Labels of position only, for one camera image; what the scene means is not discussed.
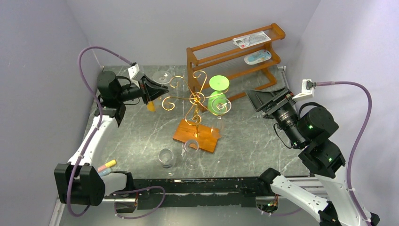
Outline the clear wine glass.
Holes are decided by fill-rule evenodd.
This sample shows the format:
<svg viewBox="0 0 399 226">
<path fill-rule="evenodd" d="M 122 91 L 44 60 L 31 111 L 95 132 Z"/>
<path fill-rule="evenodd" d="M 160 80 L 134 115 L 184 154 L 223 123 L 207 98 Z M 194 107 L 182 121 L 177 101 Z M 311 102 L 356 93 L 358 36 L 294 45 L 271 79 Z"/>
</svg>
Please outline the clear wine glass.
<svg viewBox="0 0 399 226">
<path fill-rule="evenodd" d="M 173 76 L 167 71 L 157 71 L 152 76 L 153 81 L 162 85 L 169 84 L 172 78 Z"/>
<path fill-rule="evenodd" d="M 176 164 L 176 156 L 170 149 L 164 148 L 160 150 L 158 155 L 161 167 L 166 171 L 169 177 L 174 175 L 174 168 Z"/>
<path fill-rule="evenodd" d="M 188 169 L 194 170 L 199 165 L 199 144 L 196 140 L 191 139 L 183 144 L 184 153 L 186 154 L 185 165 Z"/>
<path fill-rule="evenodd" d="M 224 128 L 222 117 L 231 110 L 231 102 L 225 97 L 215 98 L 211 102 L 211 109 L 216 115 L 211 126 L 211 135 L 216 139 L 220 139 Z"/>
</svg>

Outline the green plastic wine glass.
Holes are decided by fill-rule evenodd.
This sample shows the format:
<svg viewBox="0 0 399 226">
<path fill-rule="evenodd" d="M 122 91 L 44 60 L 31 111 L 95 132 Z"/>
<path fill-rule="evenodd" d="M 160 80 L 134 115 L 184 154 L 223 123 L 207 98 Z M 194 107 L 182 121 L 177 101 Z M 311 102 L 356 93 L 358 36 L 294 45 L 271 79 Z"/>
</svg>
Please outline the green plastic wine glass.
<svg viewBox="0 0 399 226">
<path fill-rule="evenodd" d="M 217 103 L 225 103 L 223 100 L 217 100 L 217 98 L 226 98 L 225 92 L 228 90 L 230 81 L 227 77 L 223 75 L 215 75 L 209 80 L 209 85 L 211 89 L 214 90 L 213 93 L 208 97 L 208 105 L 207 108 L 210 112 L 214 114 L 218 114 L 217 112 Z"/>
</svg>

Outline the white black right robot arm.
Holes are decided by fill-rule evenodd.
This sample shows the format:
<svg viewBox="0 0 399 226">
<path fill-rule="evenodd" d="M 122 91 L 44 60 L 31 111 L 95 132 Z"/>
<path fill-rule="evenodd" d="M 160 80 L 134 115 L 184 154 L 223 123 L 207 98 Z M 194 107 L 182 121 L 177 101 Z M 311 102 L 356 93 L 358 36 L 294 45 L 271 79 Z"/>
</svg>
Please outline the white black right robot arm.
<svg viewBox="0 0 399 226">
<path fill-rule="evenodd" d="M 299 149 L 299 158 L 324 187 L 327 198 L 319 197 L 295 185 L 280 172 L 268 168 L 259 178 L 259 191 L 276 194 L 309 213 L 321 226 L 376 226 L 377 214 L 369 212 L 354 200 L 350 188 L 349 164 L 340 148 L 330 140 L 338 130 L 332 114 L 319 104 L 303 116 L 294 109 L 295 96 L 286 89 L 276 92 L 247 90 L 255 111 L 274 119 L 289 138 L 292 148 Z"/>
</svg>

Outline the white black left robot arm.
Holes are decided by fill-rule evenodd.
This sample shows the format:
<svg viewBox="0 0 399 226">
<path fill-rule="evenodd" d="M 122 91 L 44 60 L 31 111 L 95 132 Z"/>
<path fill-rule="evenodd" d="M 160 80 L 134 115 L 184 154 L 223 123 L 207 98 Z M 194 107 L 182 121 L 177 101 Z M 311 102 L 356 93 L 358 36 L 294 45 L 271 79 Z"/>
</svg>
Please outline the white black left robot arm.
<svg viewBox="0 0 399 226">
<path fill-rule="evenodd" d="M 119 194 L 130 197 L 135 190 L 130 172 L 116 171 L 100 176 L 98 154 L 111 135 L 119 128 L 126 111 L 126 102 L 141 99 L 148 104 L 168 93 L 161 85 L 139 73 L 127 85 L 112 71 L 101 72 L 97 77 L 98 103 L 93 124 L 76 153 L 67 163 L 60 163 L 54 170 L 56 187 L 61 203 L 98 206 L 104 197 Z"/>
</svg>

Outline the orange plastic wine glass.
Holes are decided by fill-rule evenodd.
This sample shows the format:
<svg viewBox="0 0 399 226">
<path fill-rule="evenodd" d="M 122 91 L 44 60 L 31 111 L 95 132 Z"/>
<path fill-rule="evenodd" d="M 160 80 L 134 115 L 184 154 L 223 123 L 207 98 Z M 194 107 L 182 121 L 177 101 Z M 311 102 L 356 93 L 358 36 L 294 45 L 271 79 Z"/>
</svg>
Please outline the orange plastic wine glass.
<svg viewBox="0 0 399 226">
<path fill-rule="evenodd" d="M 153 101 L 148 102 L 148 104 L 146 105 L 146 108 L 149 112 L 156 112 L 156 106 Z"/>
</svg>

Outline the wooden three-tier shelf rack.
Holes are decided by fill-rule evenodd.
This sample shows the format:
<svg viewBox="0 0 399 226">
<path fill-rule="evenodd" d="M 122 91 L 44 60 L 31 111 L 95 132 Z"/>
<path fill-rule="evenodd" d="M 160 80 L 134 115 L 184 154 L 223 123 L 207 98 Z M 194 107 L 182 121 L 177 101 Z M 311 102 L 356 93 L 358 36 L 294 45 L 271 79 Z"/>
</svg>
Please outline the wooden three-tier shelf rack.
<svg viewBox="0 0 399 226">
<path fill-rule="evenodd" d="M 261 42 L 259 44 L 255 44 L 252 47 L 245 47 L 241 48 L 241 45 L 237 48 L 218 53 L 212 56 L 208 56 L 202 59 L 197 59 L 195 56 L 194 52 L 203 50 L 206 48 L 210 48 L 219 44 L 226 43 L 228 41 L 231 41 L 233 38 L 239 38 L 241 36 L 245 35 L 251 35 L 255 34 L 256 32 L 265 32 L 266 36 L 268 36 L 270 39 L 264 42 Z M 250 73 L 255 73 L 257 71 L 263 72 L 263 74 L 266 76 L 268 79 L 268 83 L 263 84 L 259 87 L 256 87 L 255 90 L 262 90 L 266 89 L 269 87 L 272 87 L 278 83 L 277 79 L 273 76 L 273 74 L 269 71 L 269 68 L 271 66 L 277 65 L 281 62 L 280 57 L 278 54 L 273 50 L 272 48 L 272 42 L 276 40 L 282 40 L 286 36 L 286 33 L 281 29 L 276 23 L 272 23 L 271 25 L 261 27 L 255 30 L 251 30 L 248 32 L 236 34 L 227 38 L 223 38 L 220 40 L 216 40 L 213 42 L 209 42 L 206 44 L 202 44 L 200 46 L 192 47 L 192 48 L 187 48 L 186 49 L 186 54 L 187 54 L 187 73 L 188 73 L 188 87 L 191 91 L 200 91 L 203 89 L 210 88 L 210 82 L 209 81 L 204 81 L 202 84 L 198 82 L 197 78 L 193 77 L 193 74 L 196 71 L 200 71 L 215 65 L 220 65 L 222 63 L 238 59 L 240 57 L 247 56 L 249 54 L 255 53 L 259 50 L 267 50 L 271 53 L 271 58 L 269 60 L 256 63 L 255 66 L 246 69 L 246 70 L 241 70 L 236 73 L 233 73 L 231 75 L 227 75 L 227 79 L 233 80 L 242 76 L 245 76 Z"/>
</svg>

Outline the blue blister pack middle shelf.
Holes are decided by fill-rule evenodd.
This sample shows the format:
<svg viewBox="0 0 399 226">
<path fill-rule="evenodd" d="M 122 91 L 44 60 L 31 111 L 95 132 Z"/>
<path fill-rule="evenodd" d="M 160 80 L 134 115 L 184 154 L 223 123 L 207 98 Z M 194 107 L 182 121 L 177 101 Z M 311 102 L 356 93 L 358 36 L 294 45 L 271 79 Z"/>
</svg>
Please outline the blue blister pack middle shelf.
<svg viewBox="0 0 399 226">
<path fill-rule="evenodd" d="M 248 65 L 255 65 L 264 61 L 268 61 L 271 59 L 271 57 L 272 54 L 268 50 L 262 49 L 245 56 L 244 62 Z"/>
</svg>

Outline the white flat packet top shelf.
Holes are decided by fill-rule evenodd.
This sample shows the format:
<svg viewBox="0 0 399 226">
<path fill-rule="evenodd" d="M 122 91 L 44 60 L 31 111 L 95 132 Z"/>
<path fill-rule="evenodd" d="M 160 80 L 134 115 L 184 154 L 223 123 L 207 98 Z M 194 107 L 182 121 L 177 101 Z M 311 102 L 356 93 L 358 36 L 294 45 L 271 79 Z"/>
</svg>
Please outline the white flat packet top shelf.
<svg viewBox="0 0 399 226">
<path fill-rule="evenodd" d="M 240 49 L 248 48 L 260 43 L 268 42 L 271 38 L 264 33 L 264 31 L 256 32 L 244 36 L 240 36 L 237 38 L 233 38 L 233 43 L 238 46 Z"/>
</svg>

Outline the yellow pink marker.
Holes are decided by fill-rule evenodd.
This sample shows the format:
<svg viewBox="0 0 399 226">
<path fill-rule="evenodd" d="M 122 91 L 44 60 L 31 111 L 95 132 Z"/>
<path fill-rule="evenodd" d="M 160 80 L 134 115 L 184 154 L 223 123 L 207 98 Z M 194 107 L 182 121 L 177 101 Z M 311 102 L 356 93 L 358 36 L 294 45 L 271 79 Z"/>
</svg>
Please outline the yellow pink marker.
<svg viewBox="0 0 399 226">
<path fill-rule="evenodd" d="M 109 162 L 107 162 L 107 163 L 101 165 L 100 167 L 98 167 L 98 168 L 97 168 L 97 172 L 98 172 L 98 173 L 99 173 L 99 172 L 102 172 L 102 171 L 104 171 L 104 170 L 106 170 L 106 169 L 108 169 L 108 168 L 110 168 L 110 167 L 116 165 L 116 163 L 117 163 L 116 160 L 113 159 L 113 160 L 111 160 L 111 161 L 109 161 Z"/>
</svg>

